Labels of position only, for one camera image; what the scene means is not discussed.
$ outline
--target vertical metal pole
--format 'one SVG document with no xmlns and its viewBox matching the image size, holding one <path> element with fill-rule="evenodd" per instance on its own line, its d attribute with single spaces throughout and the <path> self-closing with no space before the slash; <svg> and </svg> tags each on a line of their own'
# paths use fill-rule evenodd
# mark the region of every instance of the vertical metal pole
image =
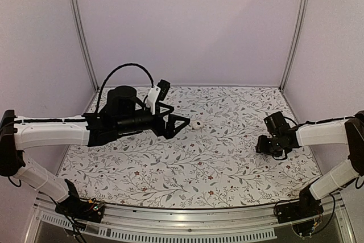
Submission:
<svg viewBox="0 0 364 243">
<path fill-rule="evenodd" d="M 282 92 L 284 92 L 284 90 L 287 86 L 289 74 L 291 73 L 293 61 L 295 59 L 295 55 L 296 55 L 296 51 L 297 51 L 297 47 L 298 47 L 298 43 L 300 40 L 301 31 L 302 31 L 303 21 L 304 21 L 305 14 L 306 14 L 307 3 L 308 3 L 308 0 L 300 0 L 300 8 L 299 8 L 298 16 L 297 16 L 295 33 L 293 35 L 291 47 L 289 48 L 289 54 L 288 54 L 288 58 L 287 58 L 287 62 L 286 62 L 286 67 L 284 69 L 283 77 L 282 77 L 280 85 L 279 85 L 279 88 L 280 88 L 280 90 L 282 90 Z"/>
<path fill-rule="evenodd" d="M 89 78 L 90 78 L 93 89 L 97 90 L 98 89 L 98 83 L 97 83 L 96 74 L 95 74 L 95 71 L 93 69 L 93 65 L 92 65 L 92 62 L 91 62 L 90 53 L 89 53 L 89 49 L 88 49 L 87 42 L 86 42 L 86 36 L 85 36 L 84 28 L 82 26 L 80 9 L 78 7 L 78 1 L 77 0 L 70 0 L 70 3 L 71 3 L 73 19 L 75 20 L 77 36 L 78 36 L 78 40 L 80 42 L 80 47 L 81 47 L 82 55 L 83 55 L 84 62 L 85 62 L 85 65 L 86 65 L 87 73 L 89 75 Z"/>
</svg>

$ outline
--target aluminum frame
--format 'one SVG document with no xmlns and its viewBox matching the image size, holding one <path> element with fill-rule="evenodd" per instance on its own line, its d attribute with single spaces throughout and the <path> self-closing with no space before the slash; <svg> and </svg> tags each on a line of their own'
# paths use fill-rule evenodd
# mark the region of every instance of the aluminum frame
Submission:
<svg viewBox="0 0 364 243">
<path fill-rule="evenodd" d="M 336 200 L 335 217 L 340 225 L 340 234 L 343 242 L 355 243 L 355 237 L 350 225 L 341 195 L 334 194 Z M 324 215 L 328 217 L 333 209 L 331 197 L 322 199 Z M 114 234 L 128 234 L 134 238 L 149 236 L 153 238 L 165 238 L 166 242 L 173 239 L 186 238 L 186 242 L 207 242 L 207 238 L 229 238 L 236 242 L 237 236 L 243 234 L 257 234 L 272 231 L 280 226 L 299 223 L 278 224 L 273 215 L 274 204 L 259 205 L 253 207 L 220 208 L 220 209 L 156 209 L 131 207 L 118 204 L 107 204 L 102 223 L 87 223 L 85 234 L 97 237 L 117 239 Z M 34 216 L 27 232 L 26 243 L 34 243 L 37 229 L 45 218 L 54 217 L 51 221 L 45 221 L 53 225 L 69 228 L 65 218 L 54 212 L 55 205 L 48 196 L 39 194 L 34 205 Z M 121 239 L 123 242 L 135 240 Z"/>
<path fill-rule="evenodd" d="M 303 22 L 304 22 L 304 18 L 306 15 L 307 3 L 308 3 L 308 0 L 300 0 L 300 8 L 299 8 L 298 16 L 297 16 L 295 32 L 293 35 L 291 46 L 289 48 L 286 67 L 284 68 L 283 76 L 282 76 L 282 79 L 281 79 L 280 85 L 279 85 L 280 90 L 282 90 L 283 92 L 286 89 L 288 79 L 289 79 L 289 74 L 291 73 L 292 65 L 293 65 L 293 62 L 294 62 L 294 59 L 296 56 L 297 47 L 298 47 L 298 43 L 300 40 L 301 31 L 302 31 L 302 27 L 303 27 Z"/>
<path fill-rule="evenodd" d="M 81 52 L 82 52 L 82 56 L 84 58 L 87 73 L 89 75 L 92 87 L 96 91 L 99 88 L 99 86 L 98 86 L 95 71 L 93 69 L 93 64 L 91 61 L 89 49 L 87 46 L 85 31 L 82 26 L 82 20 L 81 20 L 80 8 L 78 6 L 78 1 L 77 0 L 69 0 L 69 1 L 71 4 L 73 19 L 75 20 L 77 36 L 78 36 L 78 40 L 80 42 Z"/>
</svg>

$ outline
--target enclosure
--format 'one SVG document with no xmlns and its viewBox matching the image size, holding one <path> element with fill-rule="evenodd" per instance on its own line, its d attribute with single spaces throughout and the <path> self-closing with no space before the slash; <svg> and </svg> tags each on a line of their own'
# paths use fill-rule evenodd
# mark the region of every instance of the enclosure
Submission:
<svg viewBox="0 0 364 243">
<path fill-rule="evenodd" d="M 176 137 L 151 131 L 100 147 L 27 150 L 87 199 L 107 202 L 87 242 L 300 242 L 273 215 L 348 157 L 344 145 L 257 154 L 263 119 L 351 116 L 360 96 L 363 0 L 1 0 L 0 106 L 27 117 L 95 110 L 105 77 L 123 63 L 172 84 L 167 98 L 192 122 Z M 102 93 L 148 77 L 124 68 Z M 1 242 L 72 242 L 46 195 L 0 180 Z M 324 232 L 309 242 L 361 242 L 363 190 L 322 199 Z"/>
</svg>

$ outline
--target table surface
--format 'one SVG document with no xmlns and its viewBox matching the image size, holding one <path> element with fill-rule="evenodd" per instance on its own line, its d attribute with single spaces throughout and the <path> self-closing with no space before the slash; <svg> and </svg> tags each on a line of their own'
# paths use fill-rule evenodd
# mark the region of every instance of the table surface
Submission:
<svg viewBox="0 0 364 243">
<path fill-rule="evenodd" d="M 137 90 L 142 99 L 148 88 Z M 285 161 L 255 152 L 267 134 L 265 117 L 282 111 L 293 118 L 277 88 L 172 87 L 164 102 L 204 127 L 188 126 L 170 140 L 145 131 L 101 147 L 71 146 L 59 176 L 82 197 L 159 208 L 274 203 L 297 198 L 320 176 L 308 148 Z"/>
</svg>

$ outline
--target black mount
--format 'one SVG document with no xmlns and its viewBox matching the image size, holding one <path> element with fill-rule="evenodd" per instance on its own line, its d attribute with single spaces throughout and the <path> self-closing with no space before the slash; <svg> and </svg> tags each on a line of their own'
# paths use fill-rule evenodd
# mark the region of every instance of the black mount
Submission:
<svg viewBox="0 0 364 243">
<path fill-rule="evenodd" d="M 360 176 L 364 176 L 364 110 L 345 123 L 345 130 L 351 165 Z"/>
<path fill-rule="evenodd" d="M 68 185 L 69 197 L 61 203 L 58 203 L 58 206 L 56 206 L 56 213 L 61 213 L 62 215 L 74 217 L 76 219 L 100 223 L 105 210 L 104 202 L 92 200 L 90 203 L 81 200 L 75 185 L 68 179 L 65 179 L 65 182 Z"/>
<path fill-rule="evenodd" d="M 282 112 L 273 113 L 266 117 L 264 122 L 272 138 L 268 138 L 266 135 L 259 136 L 256 146 L 257 153 L 270 155 L 273 158 L 284 155 L 283 159 L 287 159 L 288 153 L 292 152 L 294 148 L 300 147 L 296 138 L 298 127 L 291 128 Z"/>
<path fill-rule="evenodd" d="M 169 83 L 162 80 L 158 100 L 163 100 L 169 90 Z M 85 113 L 83 117 L 88 122 L 90 131 L 88 146 L 101 146 L 118 138 L 139 134 L 144 130 L 152 130 L 156 136 L 166 139 L 173 138 L 185 128 L 189 118 L 171 114 L 173 106 L 160 101 L 156 102 L 156 113 L 152 115 L 149 108 L 137 97 L 133 87 L 121 86 L 107 93 L 107 103 L 99 113 Z"/>
<path fill-rule="evenodd" d="M 295 220 L 313 217 L 324 212 L 321 201 L 314 199 L 309 188 L 306 186 L 300 192 L 300 200 L 275 206 L 274 214 L 278 223 L 286 223 Z"/>
<path fill-rule="evenodd" d="M 14 119 L 14 110 L 7 110 L 0 123 L 0 129 L 2 129 L 0 134 L 0 176 L 13 176 L 21 167 L 25 166 L 23 151 L 18 151 L 15 147 Z"/>
</svg>

